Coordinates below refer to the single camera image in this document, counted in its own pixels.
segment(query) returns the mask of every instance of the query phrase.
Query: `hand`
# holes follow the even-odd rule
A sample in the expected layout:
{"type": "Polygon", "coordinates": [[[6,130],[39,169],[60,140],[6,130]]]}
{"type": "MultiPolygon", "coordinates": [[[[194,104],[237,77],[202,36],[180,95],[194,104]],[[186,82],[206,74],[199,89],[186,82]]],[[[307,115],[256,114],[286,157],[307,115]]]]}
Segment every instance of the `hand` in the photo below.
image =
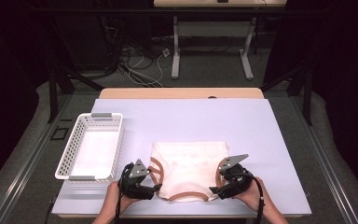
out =
{"type": "MultiPolygon", "coordinates": [[[[268,220],[269,223],[287,223],[287,220],[283,217],[281,212],[272,202],[271,198],[269,197],[269,193],[267,192],[266,187],[264,186],[263,180],[259,177],[256,177],[258,182],[261,185],[263,190],[263,197],[264,197],[264,208],[263,208],[263,216],[268,220]]],[[[258,191],[257,184],[254,180],[252,180],[251,186],[243,193],[236,195],[234,198],[242,201],[248,207],[250,207],[255,212],[258,212],[258,204],[260,200],[260,192],[258,191]]]]}
{"type": "MultiPolygon", "coordinates": [[[[103,201],[103,207],[100,214],[95,218],[94,224],[110,223],[116,216],[116,206],[118,201],[118,185],[117,181],[110,183],[107,188],[106,196],[103,201]]],[[[132,203],[140,201],[139,199],[131,199],[126,196],[121,198],[120,214],[123,213],[132,203]]]]}

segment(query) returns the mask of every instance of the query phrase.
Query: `basket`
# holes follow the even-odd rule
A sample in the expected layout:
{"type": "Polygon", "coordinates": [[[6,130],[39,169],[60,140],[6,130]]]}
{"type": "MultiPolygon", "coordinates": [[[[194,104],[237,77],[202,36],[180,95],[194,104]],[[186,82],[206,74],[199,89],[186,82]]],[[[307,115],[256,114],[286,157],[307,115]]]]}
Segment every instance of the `basket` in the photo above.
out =
{"type": "Polygon", "coordinates": [[[122,139],[123,116],[81,114],[62,153],[55,176],[72,183],[111,182],[122,139]]]}

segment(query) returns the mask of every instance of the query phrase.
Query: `desk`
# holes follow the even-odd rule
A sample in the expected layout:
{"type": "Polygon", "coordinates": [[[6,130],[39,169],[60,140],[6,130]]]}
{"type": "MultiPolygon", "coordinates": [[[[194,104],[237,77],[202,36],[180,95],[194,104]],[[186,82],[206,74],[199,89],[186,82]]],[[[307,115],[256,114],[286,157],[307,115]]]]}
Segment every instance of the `desk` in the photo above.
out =
{"type": "MultiPolygon", "coordinates": [[[[218,3],[217,0],[155,0],[155,7],[284,7],[286,0],[228,0],[218,3]]],[[[179,36],[235,36],[246,37],[240,57],[246,79],[253,80],[248,51],[255,29],[256,18],[250,21],[179,21],[173,17],[173,62],[172,78],[179,78],[179,36]]]]}
{"type": "MultiPolygon", "coordinates": [[[[285,216],[310,214],[272,109],[259,89],[105,89],[91,112],[123,114],[124,138],[115,179],[119,179],[121,170],[131,161],[141,159],[147,166],[153,141],[225,140],[230,146],[229,155],[250,155],[241,164],[254,175],[263,177],[271,198],[285,216]],[[210,96],[217,99],[201,99],[210,96]]],[[[153,185],[149,176],[143,185],[153,185]]],[[[64,182],[52,213],[61,217],[96,216],[106,187],[106,184],[81,186],[64,182]]],[[[122,217],[255,215],[238,200],[170,203],[155,196],[150,201],[133,204],[122,217]]]]}

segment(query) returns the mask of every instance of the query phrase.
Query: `black backdrop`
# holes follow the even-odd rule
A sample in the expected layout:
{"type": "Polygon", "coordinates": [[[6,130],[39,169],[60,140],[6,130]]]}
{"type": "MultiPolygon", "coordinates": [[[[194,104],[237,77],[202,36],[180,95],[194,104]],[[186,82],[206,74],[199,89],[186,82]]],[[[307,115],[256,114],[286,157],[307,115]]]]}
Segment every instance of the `black backdrop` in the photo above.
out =
{"type": "Polygon", "coordinates": [[[34,116],[35,88],[48,80],[37,49],[19,6],[0,1],[0,170],[34,116]]]}
{"type": "MultiPolygon", "coordinates": [[[[287,9],[324,9],[333,1],[288,0],[287,9]]],[[[358,179],[358,1],[340,6],[333,37],[318,55],[313,90],[326,103],[334,140],[358,179]]],[[[265,82],[284,75],[309,56],[323,20],[284,19],[271,50],[265,82]]]]}

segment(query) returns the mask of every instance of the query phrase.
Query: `white cloth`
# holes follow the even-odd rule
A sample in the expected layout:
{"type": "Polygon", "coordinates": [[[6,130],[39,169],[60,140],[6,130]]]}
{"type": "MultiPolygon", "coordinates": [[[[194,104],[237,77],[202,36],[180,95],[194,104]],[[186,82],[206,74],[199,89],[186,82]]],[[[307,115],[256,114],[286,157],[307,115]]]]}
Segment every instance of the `white cloth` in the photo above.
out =
{"type": "Polygon", "coordinates": [[[219,164],[228,157],[226,142],[156,142],[150,170],[158,196],[175,202],[211,201],[209,187],[224,184],[219,164]]]}

